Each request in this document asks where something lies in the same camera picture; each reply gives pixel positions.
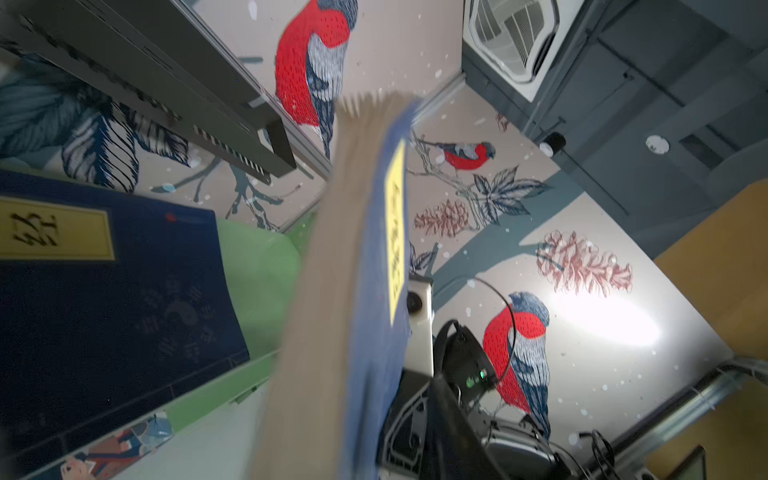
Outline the blue book yellow label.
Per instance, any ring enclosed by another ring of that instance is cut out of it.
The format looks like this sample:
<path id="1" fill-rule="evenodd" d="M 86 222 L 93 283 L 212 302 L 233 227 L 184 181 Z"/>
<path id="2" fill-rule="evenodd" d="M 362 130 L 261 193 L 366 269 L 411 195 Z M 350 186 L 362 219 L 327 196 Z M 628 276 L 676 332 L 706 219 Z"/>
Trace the blue book yellow label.
<path id="1" fill-rule="evenodd" d="M 1 465 L 20 478 L 249 359 L 215 215 L 1 175 Z"/>
<path id="2" fill-rule="evenodd" d="M 405 159 L 417 96 L 337 105 L 333 175 L 283 329 L 254 479 L 374 479 L 411 328 Z"/>

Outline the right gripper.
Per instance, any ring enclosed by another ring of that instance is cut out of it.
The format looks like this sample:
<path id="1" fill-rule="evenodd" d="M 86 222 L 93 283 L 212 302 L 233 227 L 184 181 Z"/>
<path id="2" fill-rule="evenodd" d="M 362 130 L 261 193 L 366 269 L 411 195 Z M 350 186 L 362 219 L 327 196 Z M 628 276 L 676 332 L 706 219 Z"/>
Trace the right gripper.
<path id="1" fill-rule="evenodd" d="M 428 425 L 430 377 L 404 369 L 379 436 L 377 464 L 407 479 L 421 474 Z"/>

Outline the green wooden two-tier shelf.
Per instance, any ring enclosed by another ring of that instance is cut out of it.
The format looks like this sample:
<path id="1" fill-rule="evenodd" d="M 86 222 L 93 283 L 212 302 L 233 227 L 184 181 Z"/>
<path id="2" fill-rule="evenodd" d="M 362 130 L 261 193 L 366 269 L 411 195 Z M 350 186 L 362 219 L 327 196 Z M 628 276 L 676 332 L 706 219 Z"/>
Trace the green wooden two-tier shelf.
<path id="1" fill-rule="evenodd" d="M 165 407 L 183 431 L 215 410 L 239 405 L 268 381 L 280 349 L 302 256 L 279 232 L 218 219 L 227 288 L 250 359 Z"/>

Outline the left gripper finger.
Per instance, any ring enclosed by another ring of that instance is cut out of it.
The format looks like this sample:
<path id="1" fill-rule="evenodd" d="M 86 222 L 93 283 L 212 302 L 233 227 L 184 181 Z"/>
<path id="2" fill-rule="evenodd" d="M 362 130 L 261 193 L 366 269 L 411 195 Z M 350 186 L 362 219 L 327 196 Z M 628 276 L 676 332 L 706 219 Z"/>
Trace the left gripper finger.
<path id="1" fill-rule="evenodd" d="M 429 384 L 424 453 L 425 479 L 504 478 L 442 374 Z"/>

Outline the colourful illustrated history book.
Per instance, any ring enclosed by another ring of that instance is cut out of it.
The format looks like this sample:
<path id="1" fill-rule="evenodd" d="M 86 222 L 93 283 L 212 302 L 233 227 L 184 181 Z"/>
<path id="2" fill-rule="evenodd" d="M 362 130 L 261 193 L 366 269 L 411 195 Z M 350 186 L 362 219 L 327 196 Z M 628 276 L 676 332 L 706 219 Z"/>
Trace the colourful illustrated history book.
<path id="1" fill-rule="evenodd" d="M 128 467 L 151 455 L 174 436 L 165 411 L 113 433 L 57 464 L 31 476 L 35 480 L 114 479 Z"/>

